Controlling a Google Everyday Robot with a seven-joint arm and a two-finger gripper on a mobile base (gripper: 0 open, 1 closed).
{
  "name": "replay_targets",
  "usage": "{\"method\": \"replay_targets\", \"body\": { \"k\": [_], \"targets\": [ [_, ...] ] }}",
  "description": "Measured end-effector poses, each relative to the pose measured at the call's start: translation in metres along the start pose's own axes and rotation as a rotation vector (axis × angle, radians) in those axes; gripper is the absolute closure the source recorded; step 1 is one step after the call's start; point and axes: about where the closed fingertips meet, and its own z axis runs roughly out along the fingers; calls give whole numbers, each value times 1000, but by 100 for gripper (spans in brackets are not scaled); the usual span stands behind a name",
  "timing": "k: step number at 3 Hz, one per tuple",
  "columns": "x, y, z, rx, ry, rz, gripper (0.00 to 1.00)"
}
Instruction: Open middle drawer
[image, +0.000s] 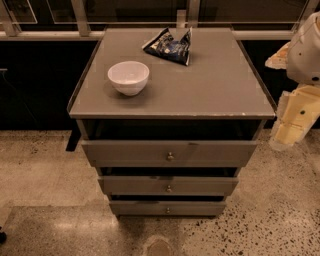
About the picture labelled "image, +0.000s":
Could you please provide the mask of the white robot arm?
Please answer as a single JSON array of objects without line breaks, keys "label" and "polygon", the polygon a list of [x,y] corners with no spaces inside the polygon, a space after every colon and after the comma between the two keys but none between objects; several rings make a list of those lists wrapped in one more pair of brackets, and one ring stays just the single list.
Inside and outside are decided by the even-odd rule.
[{"label": "white robot arm", "polygon": [[300,142],[320,117],[320,12],[311,14],[265,66],[285,69],[298,83],[292,92],[282,93],[271,130],[271,148],[283,151]]}]

